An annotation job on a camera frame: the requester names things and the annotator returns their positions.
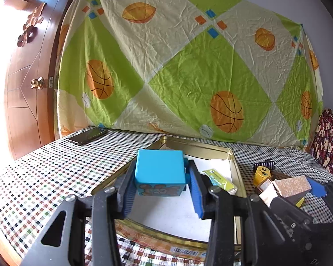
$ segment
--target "blue cube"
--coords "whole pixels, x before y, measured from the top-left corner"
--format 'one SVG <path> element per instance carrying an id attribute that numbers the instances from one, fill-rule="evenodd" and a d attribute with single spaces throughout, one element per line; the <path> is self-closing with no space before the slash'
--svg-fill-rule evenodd
<path id="1" fill-rule="evenodd" d="M 180 196 L 186 185 L 182 151 L 138 151 L 135 184 L 139 195 Z"/>

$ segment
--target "brass door knob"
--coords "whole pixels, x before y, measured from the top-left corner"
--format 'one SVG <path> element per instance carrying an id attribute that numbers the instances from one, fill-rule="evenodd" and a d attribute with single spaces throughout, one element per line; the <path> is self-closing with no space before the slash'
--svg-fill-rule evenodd
<path id="1" fill-rule="evenodd" d="M 43 87 L 44 87 L 44 79 L 42 77 L 31 80 L 31 89 L 41 90 Z"/>

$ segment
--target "floral fabric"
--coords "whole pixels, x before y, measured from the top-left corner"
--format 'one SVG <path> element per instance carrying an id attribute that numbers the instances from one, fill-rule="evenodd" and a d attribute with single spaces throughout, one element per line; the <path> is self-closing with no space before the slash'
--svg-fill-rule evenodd
<path id="1" fill-rule="evenodd" d="M 320 165 L 333 174 L 333 112 L 331 109 L 323 110 L 310 153 Z"/>

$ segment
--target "yellow toy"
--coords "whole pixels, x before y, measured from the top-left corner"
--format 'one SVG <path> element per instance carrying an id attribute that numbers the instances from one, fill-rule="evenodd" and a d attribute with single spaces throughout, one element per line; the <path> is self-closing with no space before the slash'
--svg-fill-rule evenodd
<path id="1" fill-rule="evenodd" d="M 266 178 L 270 178 L 270 177 L 271 177 L 271 173 L 267 167 L 258 166 L 258 168 L 255 171 L 253 185 L 257 187 Z"/>

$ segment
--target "patterned bedsheet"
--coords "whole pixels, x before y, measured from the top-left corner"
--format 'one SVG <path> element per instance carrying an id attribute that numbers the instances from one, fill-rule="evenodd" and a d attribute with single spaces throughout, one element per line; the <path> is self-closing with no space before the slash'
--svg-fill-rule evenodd
<path id="1" fill-rule="evenodd" d="M 16 160 L 0 171 L 0 228 L 23 257 L 40 229 L 66 195 L 88 196 L 106 177 L 130 161 L 163 134 L 110 130 L 109 134 L 76 146 L 66 138 L 56 140 Z M 320 182 L 333 181 L 307 153 L 296 149 L 233 144 L 192 138 L 233 149 L 248 194 L 253 193 L 252 165 L 267 158 L 276 160 L 277 170 L 296 176 L 305 174 Z M 315 223 L 333 220 L 322 199 L 307 194 L 302 207 Z M 91 223 L 85 229 L 85 262 L 91 263 Z M 173 257 L 118 236 L 123 265 L 195 265 L 201 262 Z"/>

